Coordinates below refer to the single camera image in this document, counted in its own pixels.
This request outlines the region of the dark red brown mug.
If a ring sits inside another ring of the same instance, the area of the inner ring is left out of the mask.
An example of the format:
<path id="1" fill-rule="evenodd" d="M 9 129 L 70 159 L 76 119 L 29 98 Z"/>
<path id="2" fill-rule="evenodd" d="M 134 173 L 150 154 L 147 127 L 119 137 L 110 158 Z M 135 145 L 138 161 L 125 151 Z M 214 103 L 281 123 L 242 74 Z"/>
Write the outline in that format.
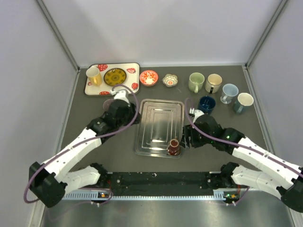
<path id="1" fill-rule="evenodd" d="M 181 153 L 179 141 L 177 139 L 171 139 L 167 146 L 167 154 L 171 156 L 178 156 Z"/>

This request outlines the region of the lilac mug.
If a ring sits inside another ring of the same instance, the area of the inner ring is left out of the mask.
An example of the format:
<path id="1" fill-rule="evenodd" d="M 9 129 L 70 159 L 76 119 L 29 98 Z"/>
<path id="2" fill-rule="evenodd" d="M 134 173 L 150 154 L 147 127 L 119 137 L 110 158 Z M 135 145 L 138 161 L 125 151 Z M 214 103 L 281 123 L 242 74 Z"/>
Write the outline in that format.
<path id="1" fill-rule="evenodd" d="M 102 108 L 104 111 L 107 111 L 110 107 L 110 105 L 114 102 L 114 99 L 108 99 L 106 100 L 103 105 L 102 105 Z"/>

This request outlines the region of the dark blue mug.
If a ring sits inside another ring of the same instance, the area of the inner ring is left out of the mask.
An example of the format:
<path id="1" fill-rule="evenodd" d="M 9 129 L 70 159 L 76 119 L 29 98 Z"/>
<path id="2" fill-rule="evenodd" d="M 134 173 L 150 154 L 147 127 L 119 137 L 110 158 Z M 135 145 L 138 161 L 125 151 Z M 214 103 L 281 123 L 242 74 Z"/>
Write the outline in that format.
<path id="1" fill-rule="evenodd" d="M 198 109 L 205 114 L 211 114 L 216 106 L 216 101 L 210 96 L 204 96 L 200 98 L 198 103 Z"/>

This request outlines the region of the light green mug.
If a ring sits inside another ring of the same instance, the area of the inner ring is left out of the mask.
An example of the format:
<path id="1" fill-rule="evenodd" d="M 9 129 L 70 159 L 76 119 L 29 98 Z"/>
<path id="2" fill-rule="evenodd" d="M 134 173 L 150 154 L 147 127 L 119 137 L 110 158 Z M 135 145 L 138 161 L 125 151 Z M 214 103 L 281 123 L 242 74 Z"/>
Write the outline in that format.
<path id="1" fill-rule="evenodd" d="M 199 90 L 201 90 L 204 81 L 205 81 L 205 77 L 203 74 L 199 72 L 192 73 L 189 76 L 189 81 L 188 81 L 189 90 L 197 94 Z"/>

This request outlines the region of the cream speckled mug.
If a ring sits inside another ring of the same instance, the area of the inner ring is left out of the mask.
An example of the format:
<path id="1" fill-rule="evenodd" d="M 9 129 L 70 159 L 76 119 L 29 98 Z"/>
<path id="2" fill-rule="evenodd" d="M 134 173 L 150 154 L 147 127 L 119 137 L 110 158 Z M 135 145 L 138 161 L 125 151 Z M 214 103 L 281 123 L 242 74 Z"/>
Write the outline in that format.
<path id="1" fill-rule="evenodd" d="M 223 79 L 220 75 L 218 74 L 210 74 L 207 77 L 206 83 L 205 83 L 205 90 L 209 93 L 209 94 L 213 94 L 216 93 L 221 84 L 223 82 Z"/>

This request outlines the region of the pale blue footed mug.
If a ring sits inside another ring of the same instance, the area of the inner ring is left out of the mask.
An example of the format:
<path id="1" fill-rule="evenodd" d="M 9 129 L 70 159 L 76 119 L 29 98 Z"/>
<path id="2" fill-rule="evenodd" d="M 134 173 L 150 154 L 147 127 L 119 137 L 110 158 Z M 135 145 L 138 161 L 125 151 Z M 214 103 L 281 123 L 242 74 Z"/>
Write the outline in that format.
<path id="1" fill-rule="evenodd" d="M 222 94 L 220 101 L 223 104 L 229 104 L 232 102 L 232 99 L 236 97 L 239 93 L 239 89 L 234 84 L 225 84 L 222 88 Z"/>

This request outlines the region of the grey blue mug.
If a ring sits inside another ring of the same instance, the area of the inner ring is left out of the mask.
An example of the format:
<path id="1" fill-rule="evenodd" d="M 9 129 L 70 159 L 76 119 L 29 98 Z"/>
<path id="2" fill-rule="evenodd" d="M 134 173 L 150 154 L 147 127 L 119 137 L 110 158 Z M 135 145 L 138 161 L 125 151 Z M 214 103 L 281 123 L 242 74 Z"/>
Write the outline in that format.
<path id="1" fill-rule="evenodd" d="M 233 104 L 233 110 L 236 114 L 244 113 L 254 104 L 254 98 L 249 93 L 240 93 Z"/>

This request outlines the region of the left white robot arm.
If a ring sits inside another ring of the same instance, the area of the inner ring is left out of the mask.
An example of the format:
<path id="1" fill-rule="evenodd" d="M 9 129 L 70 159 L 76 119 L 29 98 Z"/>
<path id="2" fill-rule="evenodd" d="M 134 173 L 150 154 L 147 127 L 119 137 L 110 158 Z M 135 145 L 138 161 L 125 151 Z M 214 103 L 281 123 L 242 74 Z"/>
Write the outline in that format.
<path id="1" fill-rule="evenodd" d="M 34 162 L 29 167 L 26 191 L 31 191 L 46 207 L 52 208 L 74 190 L 93 184 L 99 188 L 105 186 L 107 175 L 101 165 L 93 163 L 75 172 L 71 169 L 109 138 L 139 122 L 137 103 L 115 98 L 108 110 L 91 120 L 56 156 L 41 164 Z"/>

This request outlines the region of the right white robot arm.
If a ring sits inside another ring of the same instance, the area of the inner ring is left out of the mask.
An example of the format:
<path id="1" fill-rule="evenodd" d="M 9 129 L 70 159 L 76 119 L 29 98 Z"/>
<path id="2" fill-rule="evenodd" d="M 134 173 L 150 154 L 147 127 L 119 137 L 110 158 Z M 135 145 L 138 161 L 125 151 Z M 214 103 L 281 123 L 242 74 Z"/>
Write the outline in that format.
<path id="1" fill-rule="evenodd" d="M 221 182 L 226 187 L 245 185 L 277 197 L 284 205 L 303 211 L 303 168 L 289 163 L 262 147 L 234 128 L 222 128 L 214 117 L 200 110 L 186 114 L 190 124 L 183 128 L 183 147 L 199 148 L 206 144 L 244 160 L 257 171 L 238 164 L 221 169 Z"/>

